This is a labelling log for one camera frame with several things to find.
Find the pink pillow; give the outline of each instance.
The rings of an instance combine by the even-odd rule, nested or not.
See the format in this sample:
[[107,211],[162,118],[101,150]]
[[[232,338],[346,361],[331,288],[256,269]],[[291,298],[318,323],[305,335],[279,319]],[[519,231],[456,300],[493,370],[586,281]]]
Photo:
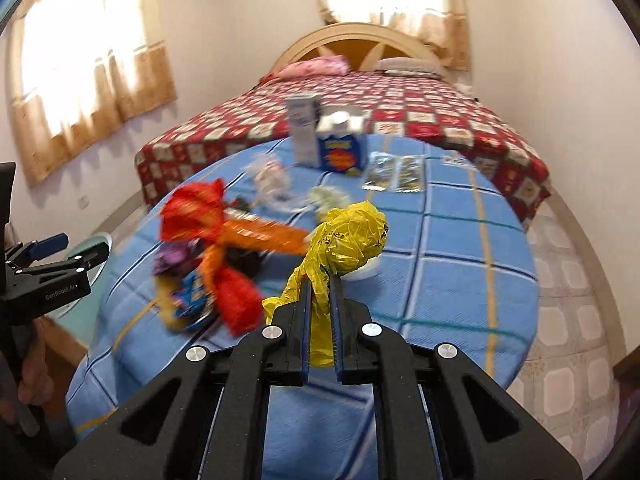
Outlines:
[[278,79],[296,79],[315,75],[345,75],[351,71],[344,56],[324,56],[287,65],[278,74]]

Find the hand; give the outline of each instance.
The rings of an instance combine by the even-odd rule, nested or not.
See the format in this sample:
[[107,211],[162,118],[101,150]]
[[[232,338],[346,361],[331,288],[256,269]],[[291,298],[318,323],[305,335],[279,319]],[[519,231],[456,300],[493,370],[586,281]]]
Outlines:
[[[45,361],[44,323],[41,319],[35,319],[33,327],[36,337],[31,341],[27,356],[22,362],[22,380],[18,385],[18,399],[23,404],[40,406],[52,397],[54,386]],[[16,423],[13,407],[2,397],[0,397],[0,417],[9,425]]]

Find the crumpled yellow bag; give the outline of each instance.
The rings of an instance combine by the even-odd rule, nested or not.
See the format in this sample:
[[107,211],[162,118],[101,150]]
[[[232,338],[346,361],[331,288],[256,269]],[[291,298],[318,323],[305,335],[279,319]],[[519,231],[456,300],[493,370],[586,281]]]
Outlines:
[[334,208],[318,226],[300,266],[289,277],[279,298],[267,298],[262,307],[271,323],[276,308],[298,300],[300,283],[308,276],[314,291],[311,311],[310,362],[326,367],[334,363],[329,306],[329,274],[342,276],[359,269],[385,247],[388,224],[384,213],[370,202]]

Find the teal stool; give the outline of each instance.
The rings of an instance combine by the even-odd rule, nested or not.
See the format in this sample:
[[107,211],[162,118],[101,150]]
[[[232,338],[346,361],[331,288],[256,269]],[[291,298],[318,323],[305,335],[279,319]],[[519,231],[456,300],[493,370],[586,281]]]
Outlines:
[[114,261],[114,257],[111,254],[113,243],[111,235],[108,233],[92,235],[84,242],[76,245],[66,255],[67,258],[74,256],[80,251],[100,242],[107,243],[110,254],[106,262],[87,273],[89,284],[91,285],[91,294],[80,300],[61,306],[47,314],[50,319],[72,334],[85,346],[89,346],[94,338],[95,319],[98,316],[100,298],[109,280],[109,270]]

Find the milk carton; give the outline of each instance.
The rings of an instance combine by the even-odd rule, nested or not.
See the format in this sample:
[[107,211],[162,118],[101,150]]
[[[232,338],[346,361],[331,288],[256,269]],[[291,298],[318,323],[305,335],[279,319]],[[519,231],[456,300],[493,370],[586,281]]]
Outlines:
[[369,150],[361,108],[325,106],[316,128],[321,168],[354,176],[367,167]]
[[289,136],[296,164],[320,167],[316,124],[320,116],[320,94],[299,94],[285,99],[289,115]]

